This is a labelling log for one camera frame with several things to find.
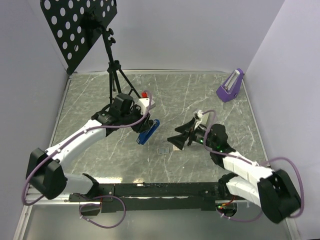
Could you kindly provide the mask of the blue black stapler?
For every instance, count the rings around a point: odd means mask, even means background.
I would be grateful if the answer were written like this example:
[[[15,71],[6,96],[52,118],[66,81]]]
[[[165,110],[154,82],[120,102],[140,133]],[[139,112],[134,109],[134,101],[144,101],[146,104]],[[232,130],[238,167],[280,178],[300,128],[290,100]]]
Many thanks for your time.
[[[153,135],[153,133],[156,131],[159,125],[160,125],[160,120],[155,119],[149,130],[143,131],[138,135],[136,142],[139,145],[144,145],[149,140],[149,138]]]

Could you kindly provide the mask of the small white staple box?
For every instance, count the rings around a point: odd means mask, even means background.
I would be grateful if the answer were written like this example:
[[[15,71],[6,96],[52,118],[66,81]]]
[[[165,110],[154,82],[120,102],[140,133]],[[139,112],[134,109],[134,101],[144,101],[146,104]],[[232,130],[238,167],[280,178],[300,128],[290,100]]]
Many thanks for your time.
[[[173,151],[183,151],[185,148],[183,147],[182,149],[178,148],[177,146],[173,145]]]

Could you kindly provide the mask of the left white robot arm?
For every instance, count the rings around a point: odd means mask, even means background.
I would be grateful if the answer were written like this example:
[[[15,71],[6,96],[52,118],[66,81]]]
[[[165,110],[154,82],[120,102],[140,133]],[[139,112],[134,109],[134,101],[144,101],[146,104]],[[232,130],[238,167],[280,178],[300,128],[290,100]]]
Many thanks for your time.
[[[112,103],[96,112],[86,124],[62,142],[46,150],[32,151],[26,173],[26,182],[48,200],[62,193],[80,194],[87,201],[99,195],[99,183],[89,174],[66,174],[68,165],[96,142],[114,131],[132,128],[139,134],[137,143],[144,145],[159,126],[151,120],[149,111],[155,102],[149,91],[144,91],[138,101],[125,93],[118,94]]]

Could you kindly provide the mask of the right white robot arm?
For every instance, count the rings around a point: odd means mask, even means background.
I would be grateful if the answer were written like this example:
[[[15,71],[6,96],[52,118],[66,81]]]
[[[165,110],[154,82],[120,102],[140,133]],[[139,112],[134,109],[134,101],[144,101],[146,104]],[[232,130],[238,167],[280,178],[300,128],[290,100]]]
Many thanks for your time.
[[[250,201],[276,224],[302,209],[302,199],[288,173],[262,166],[242,156],[229,145],[224,125],[215,123],[206,127],[192,119],[176,127],[175,131],[178,134],[168,137],[169,143],[179,150],[192,143],[201,144],[216,165],[229,171],[219,180],[218,193],[223,199],[238,196]]]

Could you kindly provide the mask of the silver staple tray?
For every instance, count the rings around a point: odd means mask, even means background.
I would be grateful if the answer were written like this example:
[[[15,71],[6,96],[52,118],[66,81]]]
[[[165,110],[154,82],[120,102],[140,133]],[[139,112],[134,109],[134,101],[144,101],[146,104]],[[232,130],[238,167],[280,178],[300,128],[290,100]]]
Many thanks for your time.
[[[157,149],[157,153],[159,155],[165,155],[170,153],[170,149],[168,147],[161,147]]]

